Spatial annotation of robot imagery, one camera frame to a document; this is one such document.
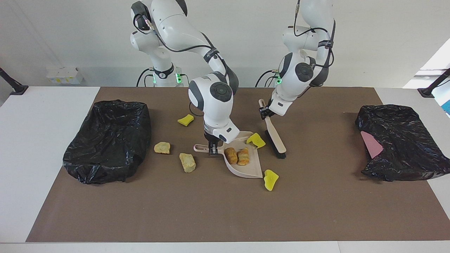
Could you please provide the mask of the brown cork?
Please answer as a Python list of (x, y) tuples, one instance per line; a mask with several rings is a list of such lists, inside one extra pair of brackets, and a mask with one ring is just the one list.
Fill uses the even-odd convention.
[(235, 148), (228, 147), (224, 150), (225, 157), (227, 159), (227, 162), (230, 164), (237, 164), (238, 162), (238, 156)]

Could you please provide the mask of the beige hand brush black bristles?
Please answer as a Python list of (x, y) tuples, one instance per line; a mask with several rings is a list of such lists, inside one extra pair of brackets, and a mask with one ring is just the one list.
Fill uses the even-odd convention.
[[(266, 104), (263, 99), (258, 100), (258, 104), (260, 108), (265, 108)], [(269, 143), (278, 159), (285, 159), (286, 158), (286, 147), (283, 144), (283, 141), (281, 140), (278, 132), (276, 131), (276, 128), (274, 127), (273, 123), (271, 122), (270, 117), (266, 117), (264, 122), (266, 123), (266, 130), (265, 135), (267, 136)]]

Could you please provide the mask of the beige plastic dustpan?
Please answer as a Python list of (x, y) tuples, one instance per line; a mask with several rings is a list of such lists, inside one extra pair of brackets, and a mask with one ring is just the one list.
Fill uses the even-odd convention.
[[(258, 150), (254, 145), (246, 144), (246, 140), (251, 135), (253, 135), (251, 131), (240, 131), (238, 136), (231, 143), (223, 143), (222, 146), (219, 146), (217, 148), (217, 150), (219, 154), (223, 155), (225, 165), (234, 175), (249, 179), (260, 179), (263, 178), (263, 173), (259, 160)], [(236, 152), (244, 148), (248, 148), (250, 160), (249, 163), (245, 166), (230, 164), (225, 157), (226, 148), (234, 148)]]

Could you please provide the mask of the black plastic trash bag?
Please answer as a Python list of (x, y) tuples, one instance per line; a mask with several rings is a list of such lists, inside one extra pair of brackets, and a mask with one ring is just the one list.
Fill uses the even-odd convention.
[(151, 132), (145, 103), (96, 102), (66, 148), (63, 167), (84, 184), (124, 182), (144, 161)]
[(382, 181), (421, 181), (450, 174), (446, 157), (419, 115), (403, 105), (364, 105), (355, 125), (381, 145), (382, 151), (361, 173)]

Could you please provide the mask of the pink bin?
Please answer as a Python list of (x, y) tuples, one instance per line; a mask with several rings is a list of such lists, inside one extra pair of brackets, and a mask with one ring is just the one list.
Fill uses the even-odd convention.
[(373, 159), (384, 150), (384, 148), (381, 146), (381, 144), (375, 139), (375, 137), (365, 131), (360, 132), (362, 139), (365, 143), (366, 149), (370, 155), (370, 157)]

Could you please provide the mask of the brown table mat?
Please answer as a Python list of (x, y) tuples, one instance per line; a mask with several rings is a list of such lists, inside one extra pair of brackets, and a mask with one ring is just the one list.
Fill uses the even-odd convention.
[[(426, 181), (384, 182), (361, 174), (365, 145), (355, 126), (363, 105), (381, 101), (374, 89), (309, 90), (284, 117), (272, 117), (287, 157), (258, 150), (263, 179), (232, 174), (222, 156), (193, 151), (206, 144), (203, 122), (188, 127), (185, 88), (100, 88), (95, 102), (148, 105), (151, 144), (170, 142), (171, 154), (150, 147), (126, 182), (82, 184), (58, 173), (27, 242), (210, 242), (450, 240), (450, 220)], [(180, 153), (193, 155), (185, 173)]]

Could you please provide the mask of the black clamp stand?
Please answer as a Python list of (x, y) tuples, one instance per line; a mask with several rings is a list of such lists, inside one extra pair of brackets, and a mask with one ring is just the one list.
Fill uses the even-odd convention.
[(0, 67), (0, 76), (13, 88), (13, 91), (10, 93), (12, 96), (20, 96), (25, 93), (25, 91), (29, 88), (28, 85), (22, 85), (16, 79), (10, 77), (1, 67)]
[(434, 95), (432, 94), (433, 90), (447, 82), (450, 82), (450, 67), (437, 77), (428, 87), (418, 88), (417, 91), (424, 98), (434, 98)]

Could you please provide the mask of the white wall socket box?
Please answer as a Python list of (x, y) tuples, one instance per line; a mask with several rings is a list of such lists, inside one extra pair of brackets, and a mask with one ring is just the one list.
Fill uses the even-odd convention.
[(80, 85), (85, 80), (77, 67), (48, 68), (46, 78), (57, 85)]

